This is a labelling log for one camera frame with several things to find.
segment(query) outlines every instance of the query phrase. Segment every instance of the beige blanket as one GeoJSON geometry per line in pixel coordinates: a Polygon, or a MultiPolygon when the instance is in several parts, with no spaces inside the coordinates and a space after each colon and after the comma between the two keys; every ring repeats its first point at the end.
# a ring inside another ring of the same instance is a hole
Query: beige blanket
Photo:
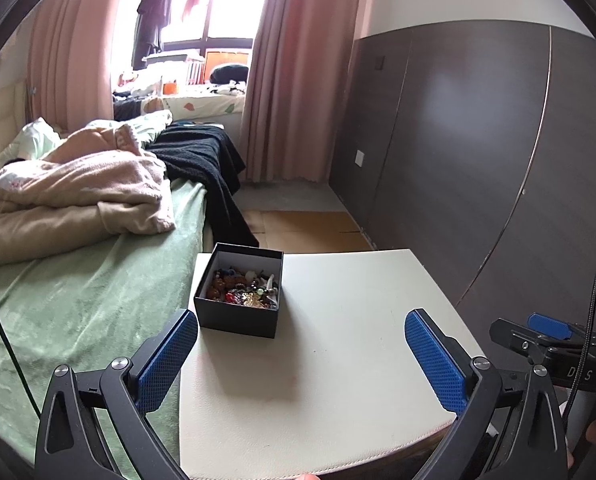
{"type": "Polygon", "coordinates": [[[175,228],[165,166],[132,142],[119,141],[127,131],[81,130],[46,160],[0,170],[0,265],[68,252],[115,234],[175,228]],[[101,151],[88,153],[91,146],[101,151]]]}

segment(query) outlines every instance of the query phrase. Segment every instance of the gray floor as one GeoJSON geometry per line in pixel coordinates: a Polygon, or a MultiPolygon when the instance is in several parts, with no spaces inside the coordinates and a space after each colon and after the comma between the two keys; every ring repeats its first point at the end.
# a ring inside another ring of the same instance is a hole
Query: gray floor
{"type": "Polygon", "coordinates": [[[242,184],[233,196],[240,210],[258,211],[345,211],[328,184],[306,180],[242,184]]]}

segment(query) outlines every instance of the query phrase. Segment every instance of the blue gripper pad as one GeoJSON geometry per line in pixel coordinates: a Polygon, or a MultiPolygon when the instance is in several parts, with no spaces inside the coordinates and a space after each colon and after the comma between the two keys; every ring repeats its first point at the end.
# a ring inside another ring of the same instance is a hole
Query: blue gripper pad
{"type": "Polygon", "coordinates": [[[405,318],[405,339],[440,404],[448,412],[460,415],[467,407],[464,375],[415,311],[405,318]]]}
{"type": "Polygon", "coordinates": [[[535,312],[529,316],[527,326],[554,339],[570,339],[573,334],[567,323],[535,312]]]}
{"type": "Polygon", "coordinates": [[[136,408],[155,412],[178,375],[198,338],[198,322],[192,312],[183,317],[138,377],[136,408]]]}

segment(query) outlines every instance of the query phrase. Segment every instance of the white wall socket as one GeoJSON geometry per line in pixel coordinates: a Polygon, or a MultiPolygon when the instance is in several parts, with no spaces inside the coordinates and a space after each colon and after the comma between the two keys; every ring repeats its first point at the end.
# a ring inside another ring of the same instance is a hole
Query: white wall socket
{"type": "Polygon", "coordinates": [[[356,151],[356,160],[354,161],[360,168],[363,167],[364,153],[360,150],[356,151]]]}

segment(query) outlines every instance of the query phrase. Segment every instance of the open box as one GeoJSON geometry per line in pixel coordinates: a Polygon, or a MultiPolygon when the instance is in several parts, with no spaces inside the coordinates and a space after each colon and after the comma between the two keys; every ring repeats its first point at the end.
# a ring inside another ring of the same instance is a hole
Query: open box
{"type": "Polygon", "coordinates": [[[198,323],[204,328],[236,334],[275,337],[282,295],[282,275],[283,253],[281,251],[216,244],[194,294],[198,323]],[[254,270],[266,276],[273,274],[274,284],[278,287],[276,296],[278,304],[274,308],[259,308],[208,299],[207,290],[214,280],[216,271],[229,268],[242,272],[254,270]]]}

